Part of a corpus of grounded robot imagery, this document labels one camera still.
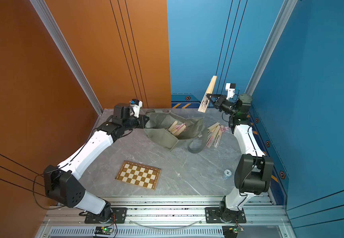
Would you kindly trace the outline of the pink patterned folding fan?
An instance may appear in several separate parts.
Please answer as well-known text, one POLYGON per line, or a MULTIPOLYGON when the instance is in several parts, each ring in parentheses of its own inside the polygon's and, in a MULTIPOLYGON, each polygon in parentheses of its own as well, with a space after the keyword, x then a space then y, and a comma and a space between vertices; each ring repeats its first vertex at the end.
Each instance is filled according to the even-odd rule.
POLYGON ((228 132, 229 130, 230 130, 229 127, 226 127, 226 126, 224 126, 224 125, 221 125, 221 126, 220 126, 220 131, 221 131, 222 133, 228 132))

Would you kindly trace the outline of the olive green tote bag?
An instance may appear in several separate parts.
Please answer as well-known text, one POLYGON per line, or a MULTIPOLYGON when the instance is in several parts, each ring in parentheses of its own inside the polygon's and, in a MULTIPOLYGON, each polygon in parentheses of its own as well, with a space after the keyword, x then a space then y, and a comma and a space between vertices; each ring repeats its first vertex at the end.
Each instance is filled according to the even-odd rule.
POLYGON ((200 153, 207 144, 209 130, 203 118, 183 118, 172 112, 152 109, 146 112, 149 121, 144 131, 147 137, 159 146, 172 151, 187 144, 190 153, 200 153))

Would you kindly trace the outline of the light wooden folding fan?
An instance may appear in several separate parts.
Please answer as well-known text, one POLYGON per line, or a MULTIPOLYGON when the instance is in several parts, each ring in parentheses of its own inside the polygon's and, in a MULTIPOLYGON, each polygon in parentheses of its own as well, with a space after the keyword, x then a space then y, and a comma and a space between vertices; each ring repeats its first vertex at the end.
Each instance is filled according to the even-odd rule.
POLYGON ((208 139, 207 139, 207 143, 206 143, 206 146, 208 148, 210 148, 213 145, 213 143, 215 142, 217 135, 220 131, 220 128, 221 128, 220 123, 215 123, 208 128, 209 132, 208 132, 208 139))

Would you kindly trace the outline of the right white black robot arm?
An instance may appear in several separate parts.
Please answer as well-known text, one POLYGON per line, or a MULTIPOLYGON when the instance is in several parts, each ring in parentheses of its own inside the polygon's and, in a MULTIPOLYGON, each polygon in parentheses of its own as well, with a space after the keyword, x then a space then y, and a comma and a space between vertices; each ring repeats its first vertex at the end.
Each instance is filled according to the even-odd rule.
POLYGON ((236 102, 220 94, 208 94, 207 98, 215 109, 229 115, 228 126, 242 152, 234 174, 235 187, 223 197, 217 216, 223 223, 245 223, 243 206, 249 199, 269 190, 274 162, 259 148, 254 137, 248 117, 250 95, 242 94, 236 102))

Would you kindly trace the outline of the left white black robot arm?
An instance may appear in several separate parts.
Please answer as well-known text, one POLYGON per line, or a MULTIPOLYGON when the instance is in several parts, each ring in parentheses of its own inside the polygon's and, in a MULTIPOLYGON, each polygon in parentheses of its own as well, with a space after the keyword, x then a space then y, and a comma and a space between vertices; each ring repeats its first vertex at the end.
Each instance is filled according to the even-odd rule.
POLYGON ((110 203, 86 191, 79 179, 109 146, 132 130, 145 127, 149 118, 140 115, 142 105, 137 99, 115 105, 113 115, 92 130, 84 145, 58 166, 48 166, 43 173, 45 195, 69 208, 86 211, 100 223, 108 222, 113 215, 110 203))

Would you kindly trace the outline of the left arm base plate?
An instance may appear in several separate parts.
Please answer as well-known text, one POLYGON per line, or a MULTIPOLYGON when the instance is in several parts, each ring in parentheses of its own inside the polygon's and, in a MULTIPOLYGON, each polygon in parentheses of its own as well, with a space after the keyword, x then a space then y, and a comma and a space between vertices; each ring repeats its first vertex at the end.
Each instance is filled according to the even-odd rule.
POLYGON ((127 208, 114 207, 104 209, 96 215, 88 212, 85 218, 85 224, 124 224, 127 215, 127 208))

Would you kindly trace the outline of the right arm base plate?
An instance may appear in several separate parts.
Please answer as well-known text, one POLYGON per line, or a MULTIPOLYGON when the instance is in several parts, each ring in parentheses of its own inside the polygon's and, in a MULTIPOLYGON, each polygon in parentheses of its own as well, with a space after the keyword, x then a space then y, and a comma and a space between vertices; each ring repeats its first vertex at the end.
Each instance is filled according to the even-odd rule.
POLYGON ((231 224, 245 224, 246 216, 244 211, 231 211, 225 209, 224 211, 220 210, 219 207, 206 207, 205 208, 205 218, 206 223, 231 223, 231 224))

